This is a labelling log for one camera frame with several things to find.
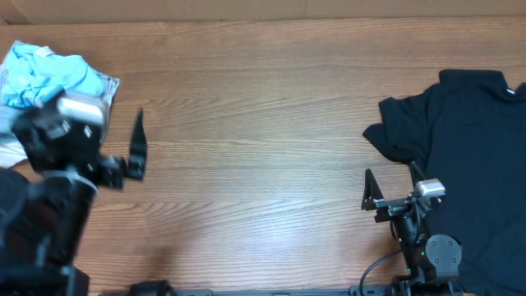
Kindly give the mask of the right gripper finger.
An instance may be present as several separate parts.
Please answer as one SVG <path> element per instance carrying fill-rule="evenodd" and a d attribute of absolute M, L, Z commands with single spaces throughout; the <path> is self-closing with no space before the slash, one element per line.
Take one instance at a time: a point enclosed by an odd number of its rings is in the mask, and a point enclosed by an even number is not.
<path fill-rule="evenodd" d="M 408 166 L 412 183 L 414 186 L 421 181 L 427 180 L 426 174 L 422 171 L 422 169 L 418 166 L 418 164 L 415 161 L 411 161 L 408 164 Z"/>
<path fill-rule="evenodd" d="M 385 201 L 380 187 L 370 169 L 365 171 L 365 186 L 362 196 L 362 210 L 375 210 Z"/>

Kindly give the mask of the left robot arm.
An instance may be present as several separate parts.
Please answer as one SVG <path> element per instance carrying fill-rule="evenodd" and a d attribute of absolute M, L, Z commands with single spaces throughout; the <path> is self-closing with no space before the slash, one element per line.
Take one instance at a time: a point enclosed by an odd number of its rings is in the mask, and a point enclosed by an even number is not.
<path fill-rule="evenodd" d="M 21 114 L 12 132 L 41 180 L 1 172 L 1 293 L 86 295 L 89 276 L 73 265 L 100 187 L 142 180 L 147 161 L 143 115 L 128 158 L 101 155 L 107 114 L 97 99 L 63 93 Z"/>

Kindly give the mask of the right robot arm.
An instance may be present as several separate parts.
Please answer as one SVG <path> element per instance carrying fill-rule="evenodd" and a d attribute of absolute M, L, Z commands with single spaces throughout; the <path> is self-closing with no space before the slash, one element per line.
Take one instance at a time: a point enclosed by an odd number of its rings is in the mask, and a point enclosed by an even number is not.
<path fill-rule="evenodd" d="M 462 245 L 447 234 L 431 234 L 424 218 L 445 200 L 445 187 L 437 178 L 427 178 L 415 162 L 409 165 L 416 179 L 413 190 L 404 198 L 387 200 L 370 169 L 365 171 L 361 209 L 374 211 L 375 222 L 390 224 L 391 235 L 399 250 L 373 262 L 362 274 L 354 295 L 462 295 L 459 287 L 459 263 Z M 369 273 L 381 263 L 401 254 L 408 271 L 397 275 L 390 284 L 366 285 Z"/>

